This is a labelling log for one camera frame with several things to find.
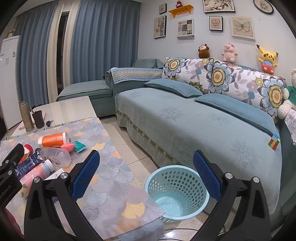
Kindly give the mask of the pink white bottle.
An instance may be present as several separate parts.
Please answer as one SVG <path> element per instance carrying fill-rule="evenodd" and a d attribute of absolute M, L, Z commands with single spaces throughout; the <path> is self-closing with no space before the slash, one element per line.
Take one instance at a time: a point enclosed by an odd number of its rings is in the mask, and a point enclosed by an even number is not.
<path fill-rule="evenodd" d="M 20 179 L 22 184 L 22 188 L 20 190 L 20 195 L 23 198 L 27 198 L 30 192 L 31 185 L 34 181 L 34 178 L 40 177 L 42 180 L 45 180 L 47 177 L 50 176 L 51 173 L 55 171 L 55 168 L 50 160 L 46 160 L 31 171 L 29 171 L 23 178 Z"/>

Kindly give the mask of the clear plastic bottle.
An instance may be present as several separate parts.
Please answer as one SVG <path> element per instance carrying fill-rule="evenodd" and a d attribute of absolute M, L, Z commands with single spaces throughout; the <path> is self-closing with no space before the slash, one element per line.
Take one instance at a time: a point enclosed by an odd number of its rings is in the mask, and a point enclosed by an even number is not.
<path fill-rule="evenodd" d="M 71 156 L 65 149 L 44 147 L 40 155 L 44 161 L 49 160 L 56 167 L 66 168 L 71 164 Z"/>

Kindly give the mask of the orange white paper cup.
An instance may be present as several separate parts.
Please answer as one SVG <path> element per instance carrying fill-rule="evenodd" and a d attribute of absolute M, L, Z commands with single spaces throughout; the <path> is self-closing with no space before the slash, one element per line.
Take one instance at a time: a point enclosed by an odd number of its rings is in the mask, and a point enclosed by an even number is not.
<path fill-rule="evenodd" d="M 69 135 L 67 132 L 57 133 L 53 135 L 48 136 L 41 136 L 38 138 L 38 145 L 43 147 L 54 147 L 59 148 L 64 144 L 69 144 L 71 142 L 71 139 L 69 138 Z"/>

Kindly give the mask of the pink packet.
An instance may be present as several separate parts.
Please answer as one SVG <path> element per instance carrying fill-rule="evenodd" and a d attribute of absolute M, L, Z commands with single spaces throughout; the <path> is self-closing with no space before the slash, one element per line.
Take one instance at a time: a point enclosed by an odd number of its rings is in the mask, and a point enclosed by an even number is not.
<path fill-rule="evenodd" d="M 68 153 L 71 153 L 74 151 L 74 147 L 75 147 L 75 144 L 66 143 L 66 144 L 63 144 L 60 148 L 65 149 Z"/>

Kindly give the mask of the teal packet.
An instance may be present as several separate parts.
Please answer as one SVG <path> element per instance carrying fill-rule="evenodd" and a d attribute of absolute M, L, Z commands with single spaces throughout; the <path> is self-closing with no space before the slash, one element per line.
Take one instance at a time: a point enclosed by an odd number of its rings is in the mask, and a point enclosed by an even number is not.
<path fill-rule="evenodd" d="M 75 153 L 81 153 L 83 150 L 86 149 L 86 145 L 84 145 L 83 143 L 79 142 L 79 141 L 74 141 L 74 152 Z"/>

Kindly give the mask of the blue tiger card box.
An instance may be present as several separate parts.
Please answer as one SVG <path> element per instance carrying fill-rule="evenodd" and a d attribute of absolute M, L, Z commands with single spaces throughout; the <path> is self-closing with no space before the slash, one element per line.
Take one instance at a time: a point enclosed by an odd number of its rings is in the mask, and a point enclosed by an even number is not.
<path fill-rule="evenodd" d="M 37 165 L 43 162 L 43 159 L 40 155 L 40 150 L 41 149 L 37 149 L 37 151 L 34 152 L 32 155 L 30 155 L 27 159 L 18 163 L 18 165 L 15 168 L 15 172 L 18 180 L 23 178 L 28 172 L 30 172 Z"/>

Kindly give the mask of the red white paper cup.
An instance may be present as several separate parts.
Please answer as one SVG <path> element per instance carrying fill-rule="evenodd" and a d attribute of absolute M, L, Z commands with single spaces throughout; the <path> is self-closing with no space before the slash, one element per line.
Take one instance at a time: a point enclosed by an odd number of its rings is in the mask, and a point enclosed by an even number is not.
<path fill-rule="evenodd" d="M 30 144 L 24 144 L 23 148 L 24 148 L 24 155 L 23 155 L 22 159 L 20 160 L 20 163 L 25 161 L 27 158 L 29 158 L 30 155 L 32 155 L 34 153 L 33 148 Z"/>

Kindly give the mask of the white paper card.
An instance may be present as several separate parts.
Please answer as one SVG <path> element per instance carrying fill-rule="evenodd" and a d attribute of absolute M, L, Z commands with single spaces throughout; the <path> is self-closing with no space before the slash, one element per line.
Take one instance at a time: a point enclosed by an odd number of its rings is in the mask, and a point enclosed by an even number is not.
<path fill-rule="evenodd" d="M 64 172 L 64 170 L 62 168 L 58 169 L 56 172 L 54 172 L 53 174 L 51 174 L 49 177 L 47 177 L 45 180 L 53 180 L 58 178 L 62 173 Z"/>

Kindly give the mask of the bronze thermos flask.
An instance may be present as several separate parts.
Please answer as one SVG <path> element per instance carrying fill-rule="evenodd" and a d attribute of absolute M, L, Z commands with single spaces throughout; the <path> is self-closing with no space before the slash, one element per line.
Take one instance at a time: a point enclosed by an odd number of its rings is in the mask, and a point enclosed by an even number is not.
<path fill-rule="evenodd" d="M 30 114 L 28 103 L 24 100 L 19 103 L 20 113 L 23 119 L 23 124 L 26 132 L 30 132 L 34 129 L 32 117 Z"/>

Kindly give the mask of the patterned grey tablecloth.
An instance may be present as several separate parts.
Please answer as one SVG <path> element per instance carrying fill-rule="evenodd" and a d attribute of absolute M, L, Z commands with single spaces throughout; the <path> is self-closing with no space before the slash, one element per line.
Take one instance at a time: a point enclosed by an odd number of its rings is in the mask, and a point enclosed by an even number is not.
<path fill-rule="evenodd" d="M 104 240 L 158 240 L 165 228 L 160 220 L 164 211 L 141 187 L 135 174 L 123 161 L 99 118 L 72 121 L 55 127 L 5 137 L 1 140 L 1 159 L 13 147 L 30 144 L 38 147 L 38 138 L 66 132 L 71 141 L 79 141 L 85 150 L 71 154 L 70 172 L 92 150 L 100 154 L 100 164 L 84 196 L 77 200 L 83 214 Z"/>

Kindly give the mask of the light blue plastic basket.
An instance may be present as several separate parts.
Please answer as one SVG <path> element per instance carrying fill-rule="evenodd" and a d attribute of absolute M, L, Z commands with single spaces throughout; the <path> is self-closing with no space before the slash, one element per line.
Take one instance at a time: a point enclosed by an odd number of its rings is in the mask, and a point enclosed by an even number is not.
<path fill-rule="evenodd" d="M 147 178 L 144 189 L 165 212 L 160 217 L 164 223 L 197 216 L 210 198 L 197 171 L 181 165 L 165 166 L 154 171 Z"/>

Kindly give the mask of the black car key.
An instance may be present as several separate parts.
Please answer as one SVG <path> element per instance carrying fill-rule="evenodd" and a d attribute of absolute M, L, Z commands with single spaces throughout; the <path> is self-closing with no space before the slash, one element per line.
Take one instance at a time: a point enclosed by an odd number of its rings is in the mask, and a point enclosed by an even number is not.
<path fill-rule="evenodd" d="M 48 121 L 46 122 L 47 127 L 50 127 L 51 124 L 52 124 L 52 122 L 53 122 L 53 120 L 48 120 Z"/>

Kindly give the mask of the dark brown cup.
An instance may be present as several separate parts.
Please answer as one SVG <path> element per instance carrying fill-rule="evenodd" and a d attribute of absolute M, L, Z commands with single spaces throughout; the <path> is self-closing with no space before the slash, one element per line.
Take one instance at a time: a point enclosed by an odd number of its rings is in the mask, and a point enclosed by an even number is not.
<path fill-rule="evenodd" d="M 35 125 L 36 125 L 36 128 L 43 128 L 44 127 L 44 118 L 43 118 L 43 113 L 41 110 L 38 110 L 38 111 L 34 111 L 32 113 L 32 117 L 35 121 Z"/>

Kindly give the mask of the white refrigerator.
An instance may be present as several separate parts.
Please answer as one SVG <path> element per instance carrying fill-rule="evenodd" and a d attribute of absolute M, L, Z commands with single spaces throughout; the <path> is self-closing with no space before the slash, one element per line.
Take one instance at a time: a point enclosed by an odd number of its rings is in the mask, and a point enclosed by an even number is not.
<path fill-rule="evenodd" d="M 22 121 L 16 81 L 16 60 L 19 36 L 6 38 L 1 46 L 1 112 L 10 130 Z"/>

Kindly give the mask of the colourful rubik cube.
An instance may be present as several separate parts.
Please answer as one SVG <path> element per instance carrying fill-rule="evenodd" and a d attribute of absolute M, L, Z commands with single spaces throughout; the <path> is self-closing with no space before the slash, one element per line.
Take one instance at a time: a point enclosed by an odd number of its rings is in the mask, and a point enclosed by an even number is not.
<path fill-rule="evenodd" d="M 268 142 L 268 145 L 275 151 L 279 144 L 280 137 L 276 133 L 274 133 L 270 141 Z"/>

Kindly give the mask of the blue pillow right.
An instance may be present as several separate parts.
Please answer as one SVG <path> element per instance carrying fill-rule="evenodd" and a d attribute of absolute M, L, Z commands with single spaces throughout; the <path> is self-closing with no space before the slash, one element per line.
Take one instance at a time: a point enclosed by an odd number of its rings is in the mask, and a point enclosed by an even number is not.
<path fill-rule="evenodd" d="M 232 97 L 222 94 L 205 94 L 196 97 L 194 101 L 228 113 L 270 136 L 276 131 L 274 121 L 267 113 Z"/>

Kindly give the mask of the blue pillow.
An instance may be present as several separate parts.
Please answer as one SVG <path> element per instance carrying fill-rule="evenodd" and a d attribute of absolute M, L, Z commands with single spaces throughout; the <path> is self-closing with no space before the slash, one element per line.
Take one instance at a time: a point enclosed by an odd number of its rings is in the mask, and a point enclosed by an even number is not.
<path fill-rule="evenodd" d="M 203 95 L 199 89 L 187 83 L 169 79 L 153 79 L 146 82 L 144 85 L 145 87 L 156 88 L 175 93 L 185 98 L 199 97 Z"/>
<path fill-rule="evenodd" d="M 232 97 L 222 94 L 205 94 L 196 97 L 194 101 L 228 113 L 270 136 L 276 131 L 274 121 L 267 113 Z"/>

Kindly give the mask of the white lace cloth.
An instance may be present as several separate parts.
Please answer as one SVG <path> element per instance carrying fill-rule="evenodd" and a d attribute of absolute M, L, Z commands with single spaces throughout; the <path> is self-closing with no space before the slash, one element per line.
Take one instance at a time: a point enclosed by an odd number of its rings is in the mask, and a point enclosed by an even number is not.
<path fill-rule="evenodd" d="M 285 117 L 285 124 L 290 132 L 290 138 L 292 144 L 296 146 L 296 111 L 290 109 L 287 116 Z"/>

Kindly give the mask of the teal fabric sofa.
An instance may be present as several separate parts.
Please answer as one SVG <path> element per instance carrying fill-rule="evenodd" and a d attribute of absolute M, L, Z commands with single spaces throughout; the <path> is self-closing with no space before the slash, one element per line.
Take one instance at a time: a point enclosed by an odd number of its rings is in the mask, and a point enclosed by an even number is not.
<path fill-rule="evenodd" d="M 58 100 L 88 96 L 98 117 L 116 115 L 118 125 L 160 167 L 192 167 L 201 150 L 222 170 L 262 181 L 271 227 L 281 226 L 295 207 L 295 146 L 287 126 L 274 120 L 280 144 L 260 129 L 219 109 L 165 90 L 145 87 L 144 81 L 114 84 L 109 70 L 101 80 L 68 85 Z"/>

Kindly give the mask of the floral back cushion right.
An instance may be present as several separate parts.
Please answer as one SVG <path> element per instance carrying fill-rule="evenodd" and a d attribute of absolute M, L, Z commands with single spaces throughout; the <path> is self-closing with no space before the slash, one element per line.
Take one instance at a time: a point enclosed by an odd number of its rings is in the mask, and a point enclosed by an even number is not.
<path fill-rule="evenodd" d="M 203 61 L 208 93 L 223 94 L 261 109 L 275 121 L 287 86 L 281 77 L 214 58 Z"/>

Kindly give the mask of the floral cushion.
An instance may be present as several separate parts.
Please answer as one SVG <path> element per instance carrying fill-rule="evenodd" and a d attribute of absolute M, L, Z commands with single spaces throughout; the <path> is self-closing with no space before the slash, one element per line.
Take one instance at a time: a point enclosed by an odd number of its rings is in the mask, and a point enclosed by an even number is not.
<path fill-rule="evenodd" d="M 162 78 L 184 82 L 207 94 L 214 60 L 214 58 L 167 57 L 164 61 Z"/>
<path fill-rule="evenodd" d="M 275 121 L 287 86 L 281 77 L 214 58 L 203 61 L 208 93 L 223 94 L 261 109 Z"/>

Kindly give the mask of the white teddy bear plush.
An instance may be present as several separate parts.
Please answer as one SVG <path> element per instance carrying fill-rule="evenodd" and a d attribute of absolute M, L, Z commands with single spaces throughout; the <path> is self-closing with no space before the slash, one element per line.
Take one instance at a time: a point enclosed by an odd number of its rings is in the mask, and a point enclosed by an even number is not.
<path fill-rule="evenodd" d="M 282 97 L 284 102 L 278 108 L 278 117 L 284 120 L 291 109 L 296 110 L 296 69 L 291 71 L 292 86 L 284 88 Z"/>

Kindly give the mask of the blue pillow left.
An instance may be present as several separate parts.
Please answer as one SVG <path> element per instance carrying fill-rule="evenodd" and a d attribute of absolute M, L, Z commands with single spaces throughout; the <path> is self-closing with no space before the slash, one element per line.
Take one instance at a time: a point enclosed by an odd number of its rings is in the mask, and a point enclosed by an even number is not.
<path fill-rule="evenodd" d="M 199 97 L 203 95 L 199 89 L 187 83 L 169 79 L 153 79 L 146 82 L 144 85 L 145 87 L 156 88 L 175 93 L 185 98 Z"/>

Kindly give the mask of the floral back cushion left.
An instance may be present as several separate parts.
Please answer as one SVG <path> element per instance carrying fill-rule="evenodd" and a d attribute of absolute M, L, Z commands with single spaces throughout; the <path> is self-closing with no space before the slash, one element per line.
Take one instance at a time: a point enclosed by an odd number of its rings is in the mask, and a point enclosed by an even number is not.
<path fill-rule="evenodd" d="M 207 94 L 214 60 L 214 58 L 167 57 L 164 61 L 162 78 L 184 82 Z"/>

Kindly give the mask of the yellow pikachu plush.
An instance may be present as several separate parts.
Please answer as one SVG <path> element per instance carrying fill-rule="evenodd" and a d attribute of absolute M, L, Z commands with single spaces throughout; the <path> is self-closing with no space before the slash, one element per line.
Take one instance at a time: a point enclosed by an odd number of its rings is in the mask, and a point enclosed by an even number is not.
<path fill-rule="evenodd" d="M 277 52 L 264 51 L 260 45 L 256 45 L 261 53 L 261 57 L 258 59 L 261 63 L 262 71 L 273 75 L 274 69 L 278 66 L 276 64 L 276 58 L 278 57 Z"/>

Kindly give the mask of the pink pig plush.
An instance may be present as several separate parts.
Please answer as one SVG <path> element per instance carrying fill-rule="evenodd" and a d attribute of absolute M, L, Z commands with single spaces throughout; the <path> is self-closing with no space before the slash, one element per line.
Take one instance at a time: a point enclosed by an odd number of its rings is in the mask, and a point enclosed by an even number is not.
<path fill-rule="evenodd" d="M 236 63 L 238 53 L 232 43 L 224 45 L 224 52 L 221 53 L 224 62 Z"/>

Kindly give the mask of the blue curtain left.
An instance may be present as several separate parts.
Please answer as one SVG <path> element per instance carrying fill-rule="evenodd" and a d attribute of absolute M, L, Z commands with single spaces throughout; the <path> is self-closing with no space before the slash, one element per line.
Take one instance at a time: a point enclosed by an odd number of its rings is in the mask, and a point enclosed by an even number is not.
<path fill-rule="evenodd" d="M 30 107 L 49 102 L 47 89 L 47 49 L 58 1 L 50 1 L 23 12 L 16 18 L 19 36 L 16 80 L 21 101 Z"/>

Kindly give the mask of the blue curtain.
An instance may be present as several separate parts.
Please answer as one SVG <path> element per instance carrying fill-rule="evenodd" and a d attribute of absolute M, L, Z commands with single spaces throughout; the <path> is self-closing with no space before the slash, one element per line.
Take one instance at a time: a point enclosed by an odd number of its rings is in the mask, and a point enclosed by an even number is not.
<path fill-rule="evenodd" d="M 47 49 L 58 1 L 50 1 L 23 12 L 16 18 L 19 36 L 16 80 L 21 101 L 30 107 L 49 102 L 47 89 Z"/>
<path fill-rule="evenodd" d="M 140 6 L 137 1 L 81 1 L 71 41 L 71 84 L 100 80 L 112 67 L 132 66 Z"/>

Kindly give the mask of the brown monkey plush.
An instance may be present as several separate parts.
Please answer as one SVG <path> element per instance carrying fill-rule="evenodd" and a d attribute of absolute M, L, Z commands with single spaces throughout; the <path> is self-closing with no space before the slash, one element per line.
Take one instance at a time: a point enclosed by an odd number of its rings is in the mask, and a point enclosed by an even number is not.
<path fill-rule="evenodd" d="M 210 57 L 209 47 L 207 46 L 207 44 L 201 45 L 198 48 L 198 55 L 199 55 L 199 58 L 202 58 L 202 59 Z"/>

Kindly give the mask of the blue curtain right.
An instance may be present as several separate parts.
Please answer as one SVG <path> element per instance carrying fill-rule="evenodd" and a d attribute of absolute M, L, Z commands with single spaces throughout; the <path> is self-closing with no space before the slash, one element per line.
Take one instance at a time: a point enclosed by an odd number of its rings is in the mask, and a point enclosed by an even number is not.
<path fill-rule="evenodd" d="M 71 41 L 71 84 L 100 80 L 112 67 L 132 66 L 140 6 L 137 1 L 81 1 Z"/>

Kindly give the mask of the butterfly framed picture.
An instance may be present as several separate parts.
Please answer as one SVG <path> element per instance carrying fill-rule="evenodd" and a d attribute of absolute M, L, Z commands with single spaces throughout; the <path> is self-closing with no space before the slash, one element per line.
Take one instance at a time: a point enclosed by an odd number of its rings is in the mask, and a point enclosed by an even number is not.
<path fill-rule="evenodd" d="M 233 37 L 255 40 L 252 18 L 245 16 L 231 16 L 230 21 Z"/>

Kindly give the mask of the crown framed picture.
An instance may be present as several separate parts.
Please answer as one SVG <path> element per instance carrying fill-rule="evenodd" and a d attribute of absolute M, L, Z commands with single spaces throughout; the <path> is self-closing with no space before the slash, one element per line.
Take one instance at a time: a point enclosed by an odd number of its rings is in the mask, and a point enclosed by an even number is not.
<path fill-rule="evenodd" d="M 209 30 L 223 32 L 223 17 L 210 16 L 209 17 Z"/>

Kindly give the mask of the newspaper print canvas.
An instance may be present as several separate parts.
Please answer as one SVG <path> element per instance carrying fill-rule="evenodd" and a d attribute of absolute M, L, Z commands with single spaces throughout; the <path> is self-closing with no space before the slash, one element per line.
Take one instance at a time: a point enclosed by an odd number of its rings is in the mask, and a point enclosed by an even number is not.
<path fill-rule="evenodd" d="M 194 19 L 182 20 L 178 22 L 178 38 L 194 37 Z"/>

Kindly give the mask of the tall framed picture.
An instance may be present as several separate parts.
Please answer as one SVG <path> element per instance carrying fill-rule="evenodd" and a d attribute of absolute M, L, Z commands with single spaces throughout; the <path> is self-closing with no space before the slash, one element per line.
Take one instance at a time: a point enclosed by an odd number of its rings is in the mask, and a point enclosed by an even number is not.
<path fill-rule="evenodd" d="M 154 20 L 154 39 L 166 36 L 167 17 L 161 16 Z"/>

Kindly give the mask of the round framed picture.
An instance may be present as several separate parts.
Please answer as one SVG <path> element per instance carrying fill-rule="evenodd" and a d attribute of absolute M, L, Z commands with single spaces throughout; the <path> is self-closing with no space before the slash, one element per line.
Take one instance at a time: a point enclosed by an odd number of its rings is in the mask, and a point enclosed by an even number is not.
<path fill-rule="evenodd" d="M 269 1 L 266 0 L 253 0 L 255 7 L 262 13 L 272 15 L 274 12 L 273 6 Z"/>

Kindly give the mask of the floral large framed picture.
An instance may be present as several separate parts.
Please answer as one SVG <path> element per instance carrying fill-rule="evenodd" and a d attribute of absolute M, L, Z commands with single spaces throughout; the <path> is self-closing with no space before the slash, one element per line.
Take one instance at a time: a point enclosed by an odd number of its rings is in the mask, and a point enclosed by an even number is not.
<path fill-rule="evenodd" d="M 232 0 L 203 0 L 204 13 L 235 13 Z"/>

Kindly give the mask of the red vase ornament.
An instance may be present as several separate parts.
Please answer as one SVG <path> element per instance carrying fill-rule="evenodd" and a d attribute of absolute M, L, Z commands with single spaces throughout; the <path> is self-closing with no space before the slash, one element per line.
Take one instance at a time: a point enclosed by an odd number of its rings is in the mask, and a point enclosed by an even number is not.
<path fill-rule="evenodd" d="M 176 8 L 180 8 L 182 6 L 183 6 L 182 2 L 180 0 L 178 0 L 177 3 L 176 3 Z"/>

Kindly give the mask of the orange wall shelf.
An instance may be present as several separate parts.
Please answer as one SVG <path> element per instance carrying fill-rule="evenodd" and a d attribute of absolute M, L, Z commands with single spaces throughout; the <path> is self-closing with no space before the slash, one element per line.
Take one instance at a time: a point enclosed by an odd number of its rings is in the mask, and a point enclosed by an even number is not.
<path fill-rule="evenodd" d="M 174 8 L 172 10 L 169 10 L 168 12 L 173 16 L 173 18 L 175 18 L 178 15 L 190 14 L 193 9 L 194 9 L 194 7 L 192 5 L 187 4 L 187 5 L 181 6 L 179 8 Z"/>

